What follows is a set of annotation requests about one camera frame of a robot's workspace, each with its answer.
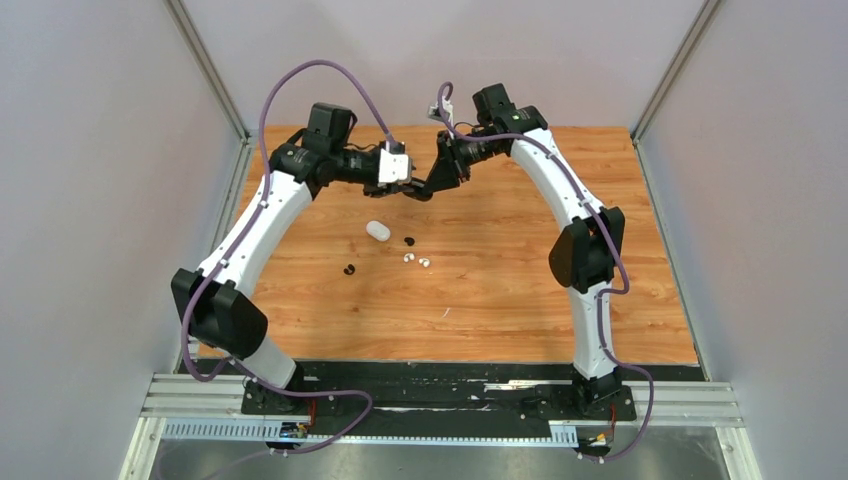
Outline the black charging case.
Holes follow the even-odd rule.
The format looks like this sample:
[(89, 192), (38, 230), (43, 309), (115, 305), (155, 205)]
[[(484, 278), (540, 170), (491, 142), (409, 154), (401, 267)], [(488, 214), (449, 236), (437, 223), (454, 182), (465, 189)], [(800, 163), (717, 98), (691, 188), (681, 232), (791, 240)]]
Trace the black charging case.
[(401, 192), (416, 201), (427, 202), (433, 197), (433, 193), (426, 188), (423, 180), (413, 178), (410, 182), (401, 186)]

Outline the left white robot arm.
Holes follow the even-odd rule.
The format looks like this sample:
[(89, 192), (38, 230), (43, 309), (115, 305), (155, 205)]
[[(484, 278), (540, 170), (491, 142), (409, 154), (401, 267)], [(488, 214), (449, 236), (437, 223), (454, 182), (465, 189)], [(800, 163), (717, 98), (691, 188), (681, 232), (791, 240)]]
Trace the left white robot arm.
[(267, 316), (252, 302), (259, 277), (284, 234), (318, 193), (334, 181), (368, 194), (393, 194), (413, 170), (403, 143), (391, 137), (369, 148), (350, 145), (357, 123), (350, 109), (316, 103), (308, 123), (264, 161), (256, 194), (222, 243), (194, 270), (171, 280), (181, 347), (189, 338), (224, 352), (268, 389), (283, 413), (306, 400), (300, 365), (270, 338)]

